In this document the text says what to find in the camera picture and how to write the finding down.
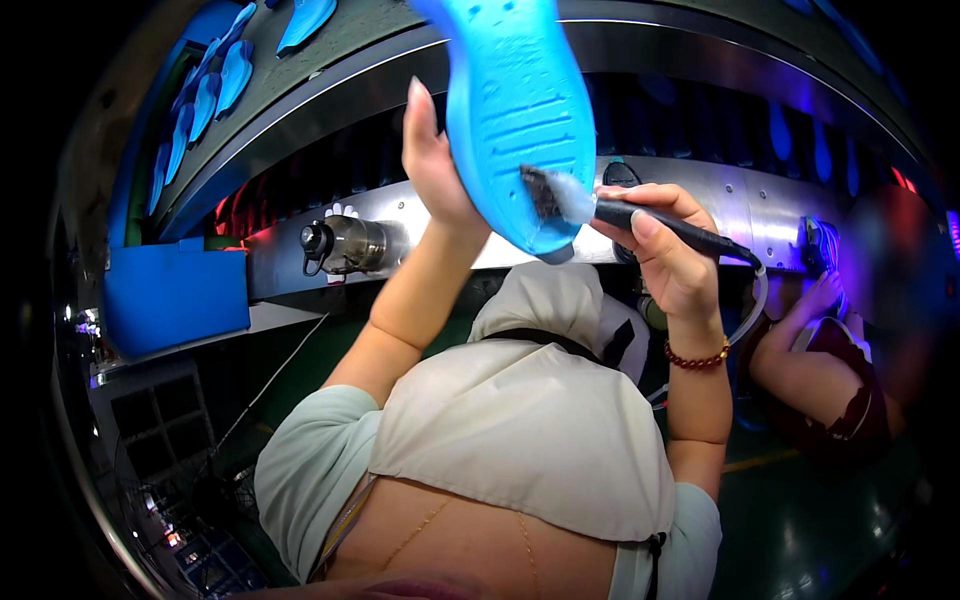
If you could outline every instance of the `yellow floor line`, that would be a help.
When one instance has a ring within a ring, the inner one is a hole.
[[[794,448],[790,448],[789,450],[784,450],[783,452],[774,452],[772,454],[765,454],[763,456],[755,456],[754,458],[748,458],[745,461],[728,463],[723,466],[723,472],[730,473],[736,470],[744,470],[747,468],[770,465],[771,463],[778,463],[779,461],[783,461],[788,458],[793,458],[794,456],[797,456],[799,454],[800,454],[799,451],[795,450]]]

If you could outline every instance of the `gold necklace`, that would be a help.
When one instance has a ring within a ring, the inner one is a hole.
[[[440,506],[430,511],[430,514],[426,516],[426,518],[423,520],[423,523],[421,523],[420,526],[413,531],[413,533],[407,536],[407,539],[404,540],[399,546],[397,546],[396,550],[390,553],[390,556],[388,556],[387,560],[383,562],[383,565],[380,567],[380,570],[381,571],[387,570],[387,567],[390,565],[390,562],[394,558],[396,558],[396,555],[400,553],[400,550],[405,548],[406,545],[410,543],[410,541],[413,538],[415,538],[419,532],[423,531],[423,528],[426,527],[426,524],[432,521],[433,517],[438,515],[440,511],[442,511],[444,507],[447,504],[449,504],[450,500],[452,499],[453,499],[453,496],[447,496],[446,500],[444,500],[444,502]],[[530,545],[530,535],[527,534],[527,527],[526,527],[526,524],[523,522],[523,515],[521,515],[519,511],[514,511],[514,514],[516,515],[517,523],[519,523],[520,525],[520,533],[523,534],[523,541],[527,546],[527,557],[530,559],[530,572],[531,574],[533,574],[533,577],[534,577],[534,594],[535,594],[535,597],[538,600],[540,600],[540,578],[537,576],[537,561],[534,559],[534,550],[533,550],[533,547]]]

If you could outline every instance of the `clear tube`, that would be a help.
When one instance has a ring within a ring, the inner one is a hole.
[[[760,265],[760,268],[756,270],[756,278],[760,282],[759,298],[756,299],[754,309],[750,311],[750,315],[740,324],[740,327],[736,329],[733,335],[728,338],[731,346],[739,342],[740,338],[747,334],[747,331],[750,331],[750,328],[754,326],[756,320],[760,318],[763,307],[766,306],[767,293],[770,291],[770,282],[767,280],[767,268]],[[653,404],[655,411],[663,408],[663,402],[656,402],[657,398],[666,394],[669,389],[670,384],[664,383],[658,390],[647,397],[647,401]]]

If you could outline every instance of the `bracelet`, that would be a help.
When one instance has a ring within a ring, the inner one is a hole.
[[[717,367],[720,363],[727,358],[727,354],[730,353],[730,340],[727,339],[727,336],[723,336],[723,349],[720,350],[719,354],[711,356],[710,358],[705,358],[702,360],[683,360],[679,356],[673,353],[673,350],[670,349],[670,340],[667,340],[663,343],[663,354],[666,356],[666,359],[677,365],[681,369],[709,369],[711,367]]]

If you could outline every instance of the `glue brush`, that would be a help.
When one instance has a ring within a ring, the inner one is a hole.
[[[760,261],[748,248],[740,246],[729,237],[698,228],[649,206],[613,198],[598,198],[568,173],[521,164],[520,178],[530,190],[534,208],[542,219],[562,217],[568,223],[586,225],[590,219],[597,218],[616,228],[630,231],[630,221],[634,213],[642,211],[666,225],[685,244],[701,254],[738,258],[749,262],[755,269],[761,266]]]

